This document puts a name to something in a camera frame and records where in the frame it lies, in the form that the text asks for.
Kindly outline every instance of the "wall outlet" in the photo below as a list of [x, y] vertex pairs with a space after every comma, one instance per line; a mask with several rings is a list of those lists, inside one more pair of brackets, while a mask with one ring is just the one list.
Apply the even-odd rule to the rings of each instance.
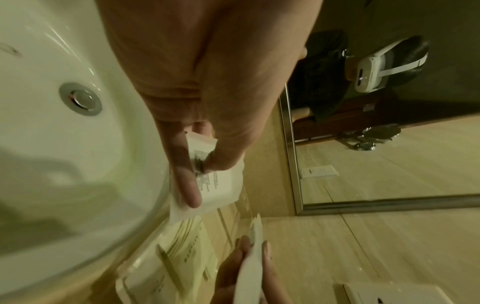
[[351, 304], [454, 304], [434, 285], [350, 283], [344, 288]]
[[337, 175], [338, 172], [332, 167], [332, 165], [300, 169], [300, 177], [302, 179]]

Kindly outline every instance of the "dark cloth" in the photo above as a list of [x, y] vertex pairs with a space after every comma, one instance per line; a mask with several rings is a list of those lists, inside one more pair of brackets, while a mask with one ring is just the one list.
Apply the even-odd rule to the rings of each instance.
[[345, 79], [347, 46], [342, 30], [310, 35], [307, 57], [299, 60], [287, 83], [292, 109], [309, 107], [317, 122], [337, 110], [350, 84]]

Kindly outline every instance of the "hand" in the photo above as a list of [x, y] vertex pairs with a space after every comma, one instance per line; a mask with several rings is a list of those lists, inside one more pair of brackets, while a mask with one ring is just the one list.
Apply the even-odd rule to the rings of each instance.
[[[250, 250], [250, 240], [243, 236], [236, 248], [220, 265], [215, 281], [215, 293], [210, 304], [231, 304], [234, 300], [235, 284], [240, 266]], [[262, 244], [263, 295], [261, 304], [293, 304], [280, 281], [272, 260], [272, 249], [265, 241]]]
[[322, 0], [96, 0], [110, 45], [152, 113], [185, 202], [202, 202], [186, 126], [218, 143], [205, 172], [260, 136]]

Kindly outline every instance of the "mirror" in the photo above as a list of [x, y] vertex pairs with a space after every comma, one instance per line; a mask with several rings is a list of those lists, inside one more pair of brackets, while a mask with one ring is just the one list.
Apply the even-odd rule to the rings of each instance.
[[471, 8], [329, 2], [279, 99], [297, 214], [480, 205]]

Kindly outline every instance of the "mirror frame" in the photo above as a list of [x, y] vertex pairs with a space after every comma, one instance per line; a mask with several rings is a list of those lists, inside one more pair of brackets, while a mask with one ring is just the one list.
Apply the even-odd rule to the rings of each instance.
[[285, 137], [293, 201], [297, 215], [480, 207], [480, 194], [303, 204], [294, 129], [291, 120], [292, 113], [286, 84], [284, 91], [278, 98], [278, 102], [283, 125], [283, 134]]

